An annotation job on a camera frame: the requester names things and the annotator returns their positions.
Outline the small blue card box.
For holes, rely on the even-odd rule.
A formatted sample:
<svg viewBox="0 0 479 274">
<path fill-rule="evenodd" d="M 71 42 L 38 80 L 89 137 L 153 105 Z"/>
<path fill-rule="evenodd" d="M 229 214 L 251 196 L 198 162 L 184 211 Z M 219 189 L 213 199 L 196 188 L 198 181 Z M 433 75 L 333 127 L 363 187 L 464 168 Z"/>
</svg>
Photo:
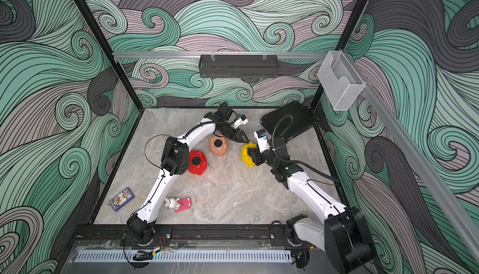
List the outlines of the small blue card box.
<svg viewBox="0 0 479 274">
<path fill-rule="evenodd" d="M 113 211 L 118 212 L 125 205 L 135 199 L 135 195 L 129 187 L 126 187 L 124 190 L 119 192 L 116 196 L 111 198 L 108 201 L 108 205 L 113 209 Z"/>
</svg>

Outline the aluminium rail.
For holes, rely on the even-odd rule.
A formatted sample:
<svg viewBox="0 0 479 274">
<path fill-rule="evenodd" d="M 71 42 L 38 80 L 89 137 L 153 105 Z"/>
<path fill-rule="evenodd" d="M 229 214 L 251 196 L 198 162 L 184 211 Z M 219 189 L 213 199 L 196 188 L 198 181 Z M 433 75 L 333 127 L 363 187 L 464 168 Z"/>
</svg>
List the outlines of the aluminium rail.
<svg viewBox="0 0 479 274">
<path fill-rule="evenodd" d="M 414 142 L 407 130 L 397 118 L 396 102 L 390 86 L 376 88 L 357 61 L 347 52 L 341 51 L 353 68 L 353 74 L 364 85 L 362 92 L 368 98 L 377 115 L 396 141 L 400 150 L 409 161 L 412 170 L 420 177 L 426 188 L 442 209 L 446 218 L 456 230 L 463 244 L 468 248 L 475 261 L 479 260 L 479 228 L 464 206 L 448 188 L 427 156 Z"/>
<path fill-rule="evenodd" d="M 300 59 L 315 60 L 324 59 L 328 53 L 307 53 L 307 52 L 234 52 L 234 51 L 114 51 L 114 59 L 200 59 L 202 55 L 210 56 L 277 56 L 278 59 Z"/>
</svg>

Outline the clear plastic wall bin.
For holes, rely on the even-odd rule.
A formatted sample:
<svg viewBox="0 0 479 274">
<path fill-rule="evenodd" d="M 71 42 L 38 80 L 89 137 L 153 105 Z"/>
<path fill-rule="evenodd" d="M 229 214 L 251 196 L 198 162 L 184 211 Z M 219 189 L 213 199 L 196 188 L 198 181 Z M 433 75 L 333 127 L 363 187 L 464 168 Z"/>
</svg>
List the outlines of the clear plastic wall bin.
<svg viewBox="0 0 479 274">
<path fill-rule="evenodd" d="M 353 57 L 343 51 L 328 52 L 318 78 L 334 111 L 347 111 L 365 88 Z"/>
</svg>

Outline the red piggy bank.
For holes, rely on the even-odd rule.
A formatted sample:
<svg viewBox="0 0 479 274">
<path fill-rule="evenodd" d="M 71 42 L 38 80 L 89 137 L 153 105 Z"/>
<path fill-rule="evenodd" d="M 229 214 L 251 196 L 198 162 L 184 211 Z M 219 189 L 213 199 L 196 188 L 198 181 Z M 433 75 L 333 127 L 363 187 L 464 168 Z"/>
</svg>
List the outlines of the red piggy bank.
<svg viewBox="0 0 479 274">
<path fill-rule="evenodd" d="M 193 150 L 190 152 L 190 165 L 188 166 L 188 171 L 191 174 L 203 175 L 207 170 L 207 158 L 202 151 Z"/>
</svg>

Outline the aluminium back rail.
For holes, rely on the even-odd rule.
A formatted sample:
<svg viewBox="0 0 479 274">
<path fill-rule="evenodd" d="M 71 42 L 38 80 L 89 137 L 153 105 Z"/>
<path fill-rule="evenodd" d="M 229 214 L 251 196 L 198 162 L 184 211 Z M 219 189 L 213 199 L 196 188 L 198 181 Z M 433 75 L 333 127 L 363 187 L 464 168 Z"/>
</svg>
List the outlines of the aluminium back rail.
<svg viewBox="0 0 479 274">
<path fill-rule="evenodd" d="M 277 56 L 278 59 L 300 59 L 315 60 L 324 59 L 328 53 L 307 53 L 307 52 L 234 52 L 234 51 L 114 51 L 114 59 L 200 59 L 202 55 L 210 56 Z"/>
</svg>

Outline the black plug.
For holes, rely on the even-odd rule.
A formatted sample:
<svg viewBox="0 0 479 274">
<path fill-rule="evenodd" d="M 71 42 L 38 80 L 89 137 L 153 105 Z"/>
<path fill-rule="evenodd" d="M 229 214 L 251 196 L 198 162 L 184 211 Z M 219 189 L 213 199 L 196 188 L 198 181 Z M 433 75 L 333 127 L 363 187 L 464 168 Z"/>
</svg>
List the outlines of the black plug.
<svg viewBox="0 0 479 274">
<path fill-rule="evenodd" d="M 192 159 L 192 164 L 197 166 L 197 165 L 200 165 L 202 163 L 202 159 L 198 156 L 195 156 L 193 159 Z"/>
<path fill-rule="evenodd" d="M 223 141 L 221 139 L 215 139 L 213 145 L 217 148 L 220 148 L 223 146 Z"/>
</svg>

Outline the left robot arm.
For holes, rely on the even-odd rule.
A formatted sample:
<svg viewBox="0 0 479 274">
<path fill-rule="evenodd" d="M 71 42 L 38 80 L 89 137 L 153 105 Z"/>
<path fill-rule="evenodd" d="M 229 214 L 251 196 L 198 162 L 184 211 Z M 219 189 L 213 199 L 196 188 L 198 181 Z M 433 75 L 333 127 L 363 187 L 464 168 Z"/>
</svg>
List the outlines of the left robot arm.
<svg viewBox="0 0 479 274">
<path fill-rule="evenodd" d="M 214 113 L 206 113 L 203 119 L 190 130 L 178 137 L 170 136 L 165 142 L 159 172 L 153 187 L 142 206 L 127 220 L 130 233 L 140 245 L 148 245 L 153 240 L 154 225 L 160 206 L 165 202 L 173 184 L 184 174 L 190 165 L 190 151 L 204 138 L 219 132 L 222 136 L 237 143 L 247 144 L 249 139 L 240 126 L 248 122 L 244 114 L 237 114 L 228 103 L 220 104 Z"/>
</svg>

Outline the aluminium right rail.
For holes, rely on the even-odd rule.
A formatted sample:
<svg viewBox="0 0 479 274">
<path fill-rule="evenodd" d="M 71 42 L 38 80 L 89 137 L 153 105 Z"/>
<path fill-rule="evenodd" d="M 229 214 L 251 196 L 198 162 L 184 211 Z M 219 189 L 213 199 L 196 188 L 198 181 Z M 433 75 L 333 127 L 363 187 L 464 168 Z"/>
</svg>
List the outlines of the aluminium right rail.
<svg viewBox="0 0 479 274">
<path fill-rule="evenodd" d="M 407 130 L 397 118 L 396 102 L 390 86 L 376 88 L 357 61 L 347 52 L 341 51 L 353 68 L 353 74 L 364 85 L 362 92 L 368 98 L 377 115 L 396 141 L 400 150 L 409 161 L 412 170 L 420 177 L 426 188 L 442 209 L 446 218 L 456 230 L 463 244 L 468 248 L 475 261 L 479 260 L 479 228 L 464 206 L 448 188 L 427 156 L 414 142 Z"/>
</svg>

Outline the yellow piggy bank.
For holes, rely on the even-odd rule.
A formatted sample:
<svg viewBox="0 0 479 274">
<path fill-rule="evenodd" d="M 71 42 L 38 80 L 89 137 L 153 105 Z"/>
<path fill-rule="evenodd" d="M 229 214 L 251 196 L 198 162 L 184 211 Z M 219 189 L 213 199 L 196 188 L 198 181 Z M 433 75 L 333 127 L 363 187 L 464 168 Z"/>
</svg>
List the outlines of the yellow piggy bank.
<svg viewBox="0 0 479 274">
<path fill-rule="evenodd" d="M 241 148 L 241 159 L 242 159 L 243 163 L 246 164 L 247 166 L 254 167 L 255 163 L 253 162 L 252 157 L 248 153 L 248 151 L 250 149 L 258 149 L 258 146 L 254 143 L 251 143 L 251 142 L 248 143 L 248 144 L 245 144 Z"/>
</svg>

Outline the black square plate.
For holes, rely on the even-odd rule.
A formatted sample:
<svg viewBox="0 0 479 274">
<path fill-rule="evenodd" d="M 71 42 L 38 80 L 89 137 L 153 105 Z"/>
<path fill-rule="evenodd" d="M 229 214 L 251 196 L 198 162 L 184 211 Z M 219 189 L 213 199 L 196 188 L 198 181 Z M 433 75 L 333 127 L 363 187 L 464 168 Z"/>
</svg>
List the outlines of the black square plate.
<svg viewBox="0 0 479 274">
<path fill-rule="evenodd" d="M 289 141 L 312 128 L 317 121 L 312 110 L 299 102 L 292 102 L 265 114 L 260 124 L 270 135 Z"/>
</svg>

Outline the white vented strip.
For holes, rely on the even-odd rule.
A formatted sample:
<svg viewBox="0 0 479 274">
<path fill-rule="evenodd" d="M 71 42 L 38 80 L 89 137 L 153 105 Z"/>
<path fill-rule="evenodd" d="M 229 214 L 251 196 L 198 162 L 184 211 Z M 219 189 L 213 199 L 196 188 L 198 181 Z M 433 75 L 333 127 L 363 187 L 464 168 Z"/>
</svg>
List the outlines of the white vented strip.
<svg viewBox="0 0 479 274">
<path fill-rule="evenodd" d="M 76 263 L 130 262 L 140 263 L 144 254 L 138 250 L 81 250 L 73 259 Z M 165 250 L 148 254 L 146 262 L 213 262 L 213 263 L 288 263 L 292 262 L 289 250 Z"/>
</svg>

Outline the black perforated wall tray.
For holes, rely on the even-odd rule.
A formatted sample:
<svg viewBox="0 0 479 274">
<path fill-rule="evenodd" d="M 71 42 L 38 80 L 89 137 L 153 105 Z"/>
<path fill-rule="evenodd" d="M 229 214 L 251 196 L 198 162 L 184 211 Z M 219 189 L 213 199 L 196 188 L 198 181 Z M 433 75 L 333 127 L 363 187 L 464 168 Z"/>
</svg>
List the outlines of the black perforated wall tray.
<svg viewBox="0 0 479 274">
<path fill-rule="evenodd" d="M 279 73 L 277 56 L 210 56 L 202 55 L 199 60 L 202 78 L 275 78 Z"/>
</svg>

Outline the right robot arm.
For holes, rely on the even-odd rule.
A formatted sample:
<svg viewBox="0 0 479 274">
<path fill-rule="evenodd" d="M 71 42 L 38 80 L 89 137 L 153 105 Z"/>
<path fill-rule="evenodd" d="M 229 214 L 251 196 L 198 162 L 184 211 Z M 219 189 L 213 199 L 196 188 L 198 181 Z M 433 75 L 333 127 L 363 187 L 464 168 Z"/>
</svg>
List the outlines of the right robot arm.
<svg viewBox="0 0 479 274">
<path fill-rule="evenodd" d="M 364 214 L 328 195 L 299 162 L 288 159 L 284 149 L 260 151 L 257 145 L 249 143 L 243 146 L 241 155 L 243 162 L 251 167 L 269 165 L 276 180 L 296 194 L 319 219 L 315 222 L 299 215 L 288 220 L 291 244 L 310 244 L 324 251 L 341 274 L 348 274 L 374 260 L 374 244 Z"/>
</svg>

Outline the white bunny on pink base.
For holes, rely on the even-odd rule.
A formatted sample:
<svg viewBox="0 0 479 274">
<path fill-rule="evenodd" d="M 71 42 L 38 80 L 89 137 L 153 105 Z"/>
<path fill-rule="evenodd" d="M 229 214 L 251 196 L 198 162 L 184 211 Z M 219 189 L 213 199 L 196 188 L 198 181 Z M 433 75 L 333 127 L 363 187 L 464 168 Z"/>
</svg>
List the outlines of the white bunny on pink base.
<svg viewBox="0 0 479 274">
<path fill-rule="evenodd" d="M 174 210 L 176 213 L 183 212 L 192 207 L 192 200 L 189 197 L 179 199 L 179 198 L 166 198 L 165 206 L 170 210 Z"/>
</svg>

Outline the peach piggy bank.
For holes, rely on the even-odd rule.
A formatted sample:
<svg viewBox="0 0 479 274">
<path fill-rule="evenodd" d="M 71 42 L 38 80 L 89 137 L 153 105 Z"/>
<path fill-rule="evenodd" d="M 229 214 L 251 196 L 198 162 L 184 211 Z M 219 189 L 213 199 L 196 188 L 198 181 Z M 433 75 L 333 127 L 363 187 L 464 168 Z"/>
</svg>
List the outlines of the peach piggy bank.
<svg viewBox="0 0 479 274">
<path fill-rule="evenodd" d="M 208 145 L 213 155 L 222 157 L 228 152 L 228 139 L 226 137 L 213 136 L 210 138 Z"/>
</svg>

